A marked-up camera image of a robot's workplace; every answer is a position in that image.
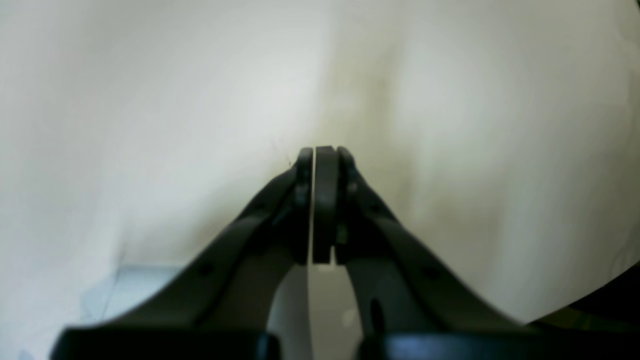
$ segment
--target black mount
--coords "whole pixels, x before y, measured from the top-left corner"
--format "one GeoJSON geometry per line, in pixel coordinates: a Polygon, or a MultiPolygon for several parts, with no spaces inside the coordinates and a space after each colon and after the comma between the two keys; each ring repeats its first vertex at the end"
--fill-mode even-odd
{"type": "Polygon", "coordinates": [[[169,285],[123,316],[67,329],[52,354],[76,359],[280,359],[266,332],[278,285],[306,265],[346,266],[365,339],[359,359],[633,356],[633,334],[542,334],[485,304],[395,218],[349,151],[316,148],[271,180],[169,285]]]}

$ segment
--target black object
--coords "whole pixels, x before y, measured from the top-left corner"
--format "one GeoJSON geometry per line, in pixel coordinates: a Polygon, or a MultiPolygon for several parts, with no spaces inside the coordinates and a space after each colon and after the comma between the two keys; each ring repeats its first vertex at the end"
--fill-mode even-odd
{"type": "MultiPolygon", "coordinates": [[[[100,327],[67,329],[54,360],[280,359],[266,333],[273,295],[307,263],[313,150],[274,178],[155,297],[100,327]]],[[[353,284],[365,340],[359,359],[633,356],[634,334],[541,334],[478,299],[367,185],[343,147],[316,149],[313,261],[332,248],[353,284]]]]}

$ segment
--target white cloth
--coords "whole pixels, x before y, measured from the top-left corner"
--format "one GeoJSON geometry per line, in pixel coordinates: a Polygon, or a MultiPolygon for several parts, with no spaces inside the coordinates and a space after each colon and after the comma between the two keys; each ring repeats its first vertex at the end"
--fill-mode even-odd
{"type": "MultiPolygon", "coordinates": [[[[313,145],[533,320],[640,259],[639,117],[634,0],[4,0],[0,359],[45,359],[120,265],[184,265],[313,145]]],[[[323,274],[314,354],[346,357],[323,274]]]]}

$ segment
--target white backdrop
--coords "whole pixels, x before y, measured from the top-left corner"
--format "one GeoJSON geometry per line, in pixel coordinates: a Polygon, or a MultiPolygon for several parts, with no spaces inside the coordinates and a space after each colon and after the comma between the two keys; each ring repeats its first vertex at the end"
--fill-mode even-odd
{"type": "MultiPolygon", "coordinates": [[[[0,359],[45,359],[118,267],[184,265],[313,145],[533,320],[640,259],[639,119],[634,0],[4,0],[0,359]]],[[[360,335],[341,271],[309,274],[316,359],[360,335]]]]}

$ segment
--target bolt hole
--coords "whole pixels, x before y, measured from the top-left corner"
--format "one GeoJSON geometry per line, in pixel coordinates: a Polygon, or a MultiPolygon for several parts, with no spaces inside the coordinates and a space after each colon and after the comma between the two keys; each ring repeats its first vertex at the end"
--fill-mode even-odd
{"type": "Polygon", "coordinates": [[[440,271],[433,266],[422,268],[422,274],[429,280],[435,281],[440,278],[440,271]]]}
{"type": "Polygon", "coordinates": [[[385,316],[382,313],[382,307],[380,306],[380,302],[378,301],[378,299],[371,300],[369,311],[371,312],[371,323],[373,325],[373,331],[376,334],[384,333],[385,332],[385,316]]]}
{"type": "Polygon", "coordinates": [[[213,272],[213,265],[204,263],[198,268],[198,274],[200,276],[208,276],[213,272]]]}

